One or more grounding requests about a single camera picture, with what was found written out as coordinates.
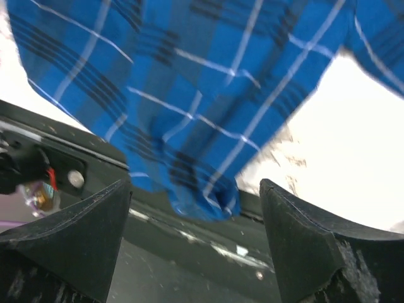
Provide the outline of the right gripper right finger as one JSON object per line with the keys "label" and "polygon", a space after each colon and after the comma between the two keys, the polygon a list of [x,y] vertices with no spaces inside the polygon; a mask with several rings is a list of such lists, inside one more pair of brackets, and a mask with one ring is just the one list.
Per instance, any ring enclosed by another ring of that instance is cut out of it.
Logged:
{"label": "right gripper right finger", "polygon": [[339,217],[260,182],[282,302],[403,302],[403,234]]}

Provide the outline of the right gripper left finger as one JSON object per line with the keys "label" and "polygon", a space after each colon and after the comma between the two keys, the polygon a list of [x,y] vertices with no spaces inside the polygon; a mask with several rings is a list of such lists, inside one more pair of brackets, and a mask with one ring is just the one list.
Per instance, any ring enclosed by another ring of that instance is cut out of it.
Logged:
{"label": "right gripper left finger", "polygon": [[117,181],[1,233],[1,302],[106,302],[131,190]]}

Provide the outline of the blue plaid shirt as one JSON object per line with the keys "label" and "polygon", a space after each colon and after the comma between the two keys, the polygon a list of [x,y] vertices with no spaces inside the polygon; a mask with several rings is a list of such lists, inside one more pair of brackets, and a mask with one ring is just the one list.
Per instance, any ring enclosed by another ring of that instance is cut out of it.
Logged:
{"label": "blue plaid shirt", "polygon": [[236,175],[340,49],[403,93],[402,1],[8,1],[30,86],[180,215],[240,213]]}

